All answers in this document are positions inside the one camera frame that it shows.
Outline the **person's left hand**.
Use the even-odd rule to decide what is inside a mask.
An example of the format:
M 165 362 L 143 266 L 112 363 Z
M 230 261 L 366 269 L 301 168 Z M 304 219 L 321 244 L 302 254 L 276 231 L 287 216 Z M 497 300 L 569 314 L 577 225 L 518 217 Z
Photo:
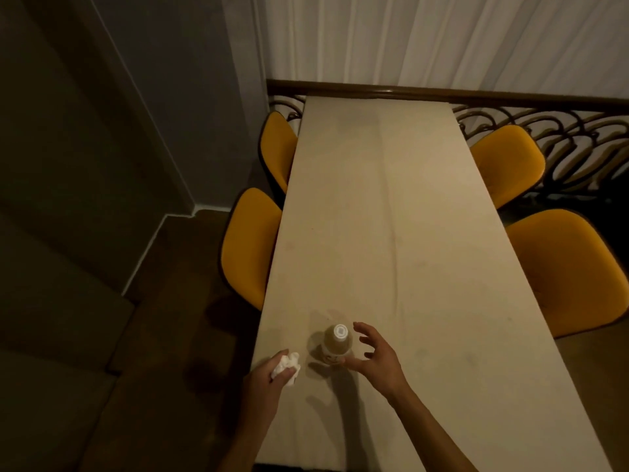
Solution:
M 243 381 L 240 422 L 272 422 L 279 406 L 285 384 L 294 374 L 289 368 L 271 381 L 268 360 L 256 366 Z

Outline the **person's right hand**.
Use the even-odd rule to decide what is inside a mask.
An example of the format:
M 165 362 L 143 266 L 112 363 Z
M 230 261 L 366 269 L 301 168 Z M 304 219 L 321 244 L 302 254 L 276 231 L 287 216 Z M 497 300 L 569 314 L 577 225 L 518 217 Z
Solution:
M 364 354 L 364 359 L 371 359 L 375 363 L 374 371 L 363 376 L 393 404 L 400 394 L 410 389 L 396 352 L 374 326 L 354 322 L 353 330 L 359 334 L 361 343 L 373 348 L 373 351 Z M 344 367 L 344 357 L 340 364 Z

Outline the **white tissue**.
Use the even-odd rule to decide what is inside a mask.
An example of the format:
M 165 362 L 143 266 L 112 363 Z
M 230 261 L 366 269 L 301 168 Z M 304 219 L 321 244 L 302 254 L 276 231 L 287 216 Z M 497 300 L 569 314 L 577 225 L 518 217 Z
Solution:
M 279 363 L 275 366 L 275 368 L 271 372 L 271 381 L 275 380 L 275 378 L 279 374 L 281 374 L 284 370 L 292 368 L 295 370 L 294 374 L 291 376 L 291 379 L 287 381 L 285 386 L 293 386 L 295 384 L 295 380 L 301 369 L 299 359 L 300 359 L 300 355 L 297 352 L 291 352 L 289 355 L 283 355 Z

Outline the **person's left forearm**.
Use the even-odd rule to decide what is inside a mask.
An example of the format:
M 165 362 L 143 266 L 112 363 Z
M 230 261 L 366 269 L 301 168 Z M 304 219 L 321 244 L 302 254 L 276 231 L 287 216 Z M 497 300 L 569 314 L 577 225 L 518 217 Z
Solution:
M 270 422 L 242 422 L 216 472 L 252 472 Z

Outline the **person's right forearm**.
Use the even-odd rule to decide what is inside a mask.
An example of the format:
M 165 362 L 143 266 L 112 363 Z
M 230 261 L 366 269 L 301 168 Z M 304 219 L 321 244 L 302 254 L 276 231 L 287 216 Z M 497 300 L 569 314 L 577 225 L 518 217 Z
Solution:
M 479 472 L 408 385 L 389 394 L 388 402 L 426 472 Z

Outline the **white-capped clear plastic bottle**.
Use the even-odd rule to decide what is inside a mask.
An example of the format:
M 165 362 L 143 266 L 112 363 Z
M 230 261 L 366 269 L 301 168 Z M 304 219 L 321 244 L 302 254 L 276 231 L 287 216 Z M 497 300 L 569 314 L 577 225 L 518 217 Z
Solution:
M 335 365 L 342 357 L 350 354 L 353 337 L 350 329 L 343 324 L 329 326 L 323 333 L 321 353 L 324 363 Z

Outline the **yellow chair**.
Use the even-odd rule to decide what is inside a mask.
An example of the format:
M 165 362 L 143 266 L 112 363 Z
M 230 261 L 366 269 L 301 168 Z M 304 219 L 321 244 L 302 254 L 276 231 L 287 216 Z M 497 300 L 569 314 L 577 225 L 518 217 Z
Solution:
M 282 210 L 262 190 L 243 190 L 230 212 L 218 252 L 226 285 L 263 310 Z
M 546 159 L 538 144 L 517 125 L 503 126 L 470 147 L 496 209 L 539 183 Z
M 297 135 L 289 122 L 281 113 L 271 111 L 259 137 L 258 154 L 273 189 L 283 196 L 287 193 L 296 146 Z
M 505 230 L 553 338 L 608 326 L 629 313 L 629 276 L 586 218 L 549 209 Z

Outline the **wooden railing with iron scrollwork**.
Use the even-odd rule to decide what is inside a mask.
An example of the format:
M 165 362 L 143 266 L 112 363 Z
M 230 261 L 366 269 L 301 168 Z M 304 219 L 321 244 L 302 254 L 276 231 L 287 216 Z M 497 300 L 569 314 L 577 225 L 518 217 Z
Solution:
M 292 111 L 289 120 L 301 118 L 303 108 L 295 103 L 311 95 L 445 102 L 468 142 L 503 126 L 523 128 L 546 159 L 545 174 L 533 188 L 541 195 L 612 199 L 629 190 L 626 99 L 274 79 L 266 87 L 271 105 Z

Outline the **white curtain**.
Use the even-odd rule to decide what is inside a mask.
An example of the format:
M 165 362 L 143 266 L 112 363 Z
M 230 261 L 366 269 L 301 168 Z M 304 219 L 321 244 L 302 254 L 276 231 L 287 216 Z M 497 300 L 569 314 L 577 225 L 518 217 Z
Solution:
M 263 79 L 629 100 L 629 0 L 221 0 Z

